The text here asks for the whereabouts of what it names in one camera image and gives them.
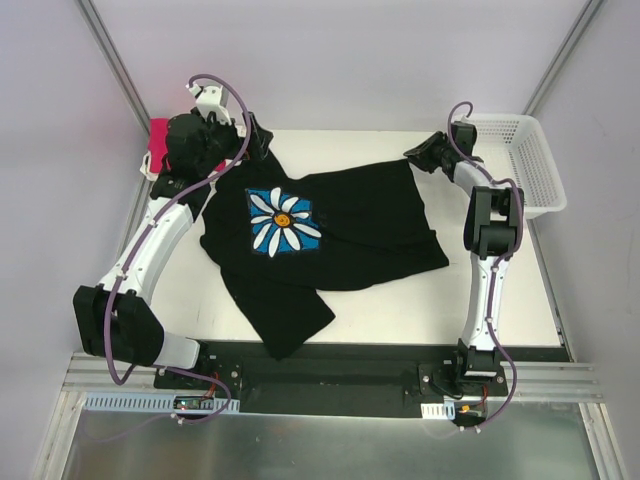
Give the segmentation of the black daisy print t-shirt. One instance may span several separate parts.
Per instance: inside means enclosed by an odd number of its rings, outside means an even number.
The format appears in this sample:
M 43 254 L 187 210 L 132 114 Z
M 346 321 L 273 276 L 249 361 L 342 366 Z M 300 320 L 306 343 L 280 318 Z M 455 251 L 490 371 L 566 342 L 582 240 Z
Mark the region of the black daisy print t-shirt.
M 324 291 L 357 291 L 445 268 L 406 160 L 287 176 L 248 160 L 216 184 L 200 244 L 270 357 L 328 326 Z

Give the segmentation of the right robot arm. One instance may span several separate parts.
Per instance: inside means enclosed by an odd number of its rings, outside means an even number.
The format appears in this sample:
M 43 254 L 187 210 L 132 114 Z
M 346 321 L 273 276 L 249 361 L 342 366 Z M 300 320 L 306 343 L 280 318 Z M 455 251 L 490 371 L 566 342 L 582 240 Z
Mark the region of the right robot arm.
M 463 245 L 470 254 L 471 288 L 467 319 L 450 364 L 434 371 L 430 385 L 444 395 L 469 395 L 501 375 L 499 318 L 510 260 L 524 227 L 524 195 L 514 180 L 496 179 L 473 154 L 477 129 L 454 121 L 407 151 L 420 170 L 441 170 L 469 198 Z

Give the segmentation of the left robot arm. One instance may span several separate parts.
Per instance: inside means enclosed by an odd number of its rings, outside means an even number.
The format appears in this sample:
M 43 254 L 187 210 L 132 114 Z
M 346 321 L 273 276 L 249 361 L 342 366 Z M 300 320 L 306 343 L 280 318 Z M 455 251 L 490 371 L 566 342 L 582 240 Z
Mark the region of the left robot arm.
M 151 309 L 157 282 L 175 247 L 208 200 L 212 184 L 244 160 L 266 157 L 273 138 L 253 113 L 248 131 L 211 112 L 166 123 L 165 150 L 141 224 L 116 264 L 94 286 L 80 286 L 73 308 L 85 353 L 134 366 L 173 367 L 188 388 L 204 387 L 211 365 L 202 342 L 165 330 Z

